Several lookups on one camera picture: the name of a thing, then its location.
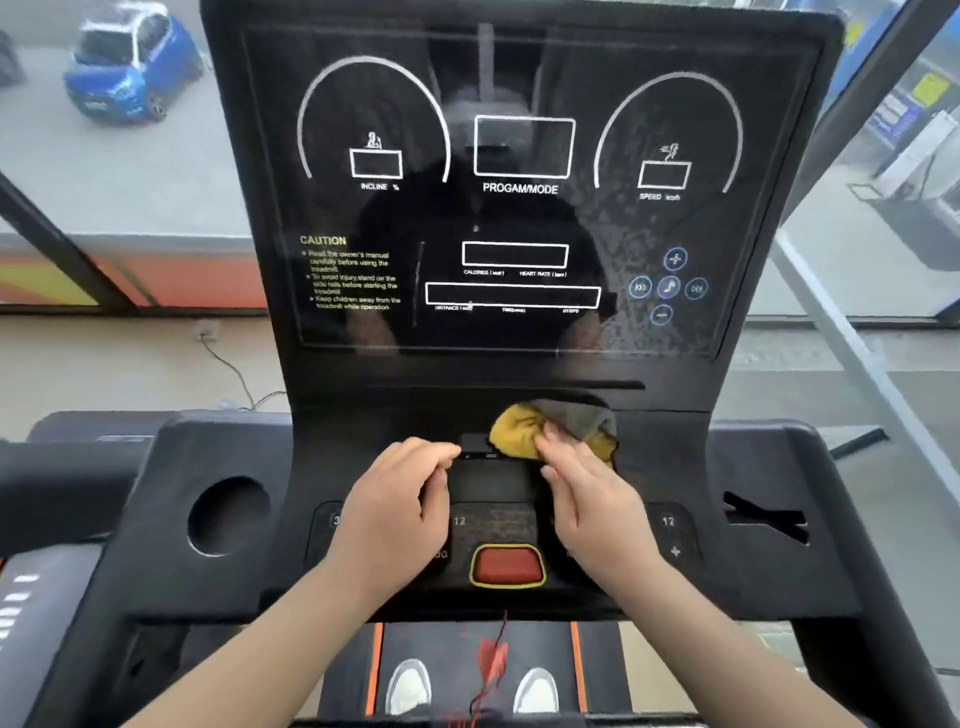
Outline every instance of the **shoe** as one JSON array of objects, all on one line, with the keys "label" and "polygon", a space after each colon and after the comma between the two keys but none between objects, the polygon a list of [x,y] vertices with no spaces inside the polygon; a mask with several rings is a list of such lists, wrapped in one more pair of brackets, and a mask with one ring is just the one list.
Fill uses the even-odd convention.
[{"label": "shoe", "polygon": [[520,680],[514,697],[514,713],[559,713],[560,697],[553,675],[534,667]]},{"label": "shoe", "polygon": [[387,686],[387,714],[399,716],[418,705],[429,705],[430,675],[417,659],[404,660],[396,666]]}]

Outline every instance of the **red button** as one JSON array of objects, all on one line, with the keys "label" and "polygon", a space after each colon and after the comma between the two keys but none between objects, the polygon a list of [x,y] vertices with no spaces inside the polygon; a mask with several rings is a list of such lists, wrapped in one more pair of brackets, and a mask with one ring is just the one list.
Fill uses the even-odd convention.
[{"label": "red button", "polygon": [[473,556],[472,576],[480,586],[539,586],[543,563],[532,546],[480,546]]}]

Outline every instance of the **electrical outlet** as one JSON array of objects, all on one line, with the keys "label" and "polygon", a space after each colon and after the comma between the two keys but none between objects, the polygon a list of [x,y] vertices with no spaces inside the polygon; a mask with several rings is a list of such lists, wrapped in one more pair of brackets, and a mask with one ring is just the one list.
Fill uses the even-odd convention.
[{"label": "electrical outlet", "polygon": [[220,338],[220,322],[214,319],[201,319],[193,325],[193,335],[197,341],[210,343]]}]

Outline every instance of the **person's left hand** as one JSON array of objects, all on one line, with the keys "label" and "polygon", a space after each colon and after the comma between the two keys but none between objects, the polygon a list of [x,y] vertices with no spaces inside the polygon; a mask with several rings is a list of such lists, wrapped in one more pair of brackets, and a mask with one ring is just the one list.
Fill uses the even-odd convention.
[{"label": "person's left hand", "polygon": [[452,443],[411,437],[385,449],[350,490],[323,563],[373,610],[443,548],[450,518],[446,469],[459,454]]}]

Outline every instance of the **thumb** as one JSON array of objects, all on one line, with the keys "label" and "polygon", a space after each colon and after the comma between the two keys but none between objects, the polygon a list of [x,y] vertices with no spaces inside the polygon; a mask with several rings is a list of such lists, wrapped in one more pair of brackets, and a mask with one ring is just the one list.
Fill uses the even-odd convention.
[{"label": "thumb", "polygon": [[573,490],[564,477],[554,470],[553,466],[544,465],[540,468],[543,478],[550,484],[553,491],[553,518],[558,529],[573,529],[577,526],[577,501],[573,497]]},{"label": "thumb", "polygon": [[446,489],[446,470],[438,468],[423,485],[423,506],[420,517],[424,523],[441,527],[446,532],[450,520],[450,492]]}]

